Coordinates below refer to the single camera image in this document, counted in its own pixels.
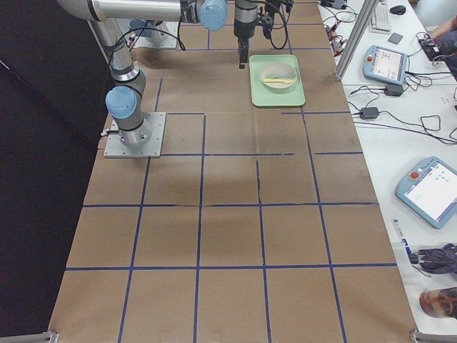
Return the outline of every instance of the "black backdrop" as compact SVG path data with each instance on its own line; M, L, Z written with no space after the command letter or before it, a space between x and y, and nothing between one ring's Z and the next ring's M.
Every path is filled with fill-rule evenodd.
M54 0L2 2L0 60L5 337L48 328L106 118L106 62L87 22Z

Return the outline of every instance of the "green tray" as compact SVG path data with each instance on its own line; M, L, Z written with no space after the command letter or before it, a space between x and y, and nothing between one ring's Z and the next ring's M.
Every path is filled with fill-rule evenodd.
M265 64L282 62L292 66L297 73L297 82L286 89L265 86L258 73ZM300 68L294 55L253 55L249 57L252 103L258 107L301 106L305 103Z

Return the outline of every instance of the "white desk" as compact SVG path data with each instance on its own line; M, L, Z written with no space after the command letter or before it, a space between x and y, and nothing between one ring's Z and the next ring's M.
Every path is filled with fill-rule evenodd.
M390 7L403 4L407 8L403 16L389 14L392 32L402 34L403 40L400 44L395 45L387 42L390 35L371 33L368 28L366 29L353 61L343 78L346 97L358 108L364 107L376 96L367 91L350 95L351 91L361 85L380 84L365 79L361 72L363 57L371 45L384 46L407 54L412 54L420 49L415 35L425 30L407 0L388 0L388 3ZM359 12L362 1L350 0L348 4ZM320 8L320 11L323 19L330 16L330 12L327 10ZM351 15L345 14L340 18L347 20L351 18ZM326 21L328 25L333 23L332 19ZM347 39L352 27L353 23L342 23L336 32ZM443 62L440 62L437 67L431 66L431 62L422 51L412 56L410 62L409 70L414 72L448 71ZM453 92L456 82L451 75L432 77L434 78L433 86L429 89L420 88L416 92L406 91L400 98L382 94L370 106L376 106L380 111L390 111L403 121L418 124L421 116L437 114L441 117L442 130L436 134L447 138L449 133L457 127L457 111L453 107ZM352 106L351 111L352 113L357 112ZM381 114L373 123L408 128L387 114ZM418 296L425 290L457 286L457 276L445 274L428 278L415 270L408 260L404 244L401 243L397 229L393 225L393 219L398 219L413 251L425 247L442 247L446 243L457 242L457 217L452 218L443 229L434 229L398 200L394 194L401 178L417 162L426 157L438 156L451 166L457 167L457 146L446 146L430 137L395 129L362 124L356 124L356 128L418 329L428 334L457 334L455 319L432 318L422 311L418 303Z

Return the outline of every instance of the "white keyboard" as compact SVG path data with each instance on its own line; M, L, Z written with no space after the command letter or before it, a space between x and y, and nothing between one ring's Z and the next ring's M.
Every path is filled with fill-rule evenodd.
M371 32L390 34L392 31L391 22L388 20L389 7L387 0L379 0L371 17Z

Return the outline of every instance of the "computer mouse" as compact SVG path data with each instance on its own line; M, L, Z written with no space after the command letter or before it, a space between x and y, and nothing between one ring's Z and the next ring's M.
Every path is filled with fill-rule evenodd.
M394 6L391 8L391 13L398 14L399 16L405 14L406 7L403 5Z

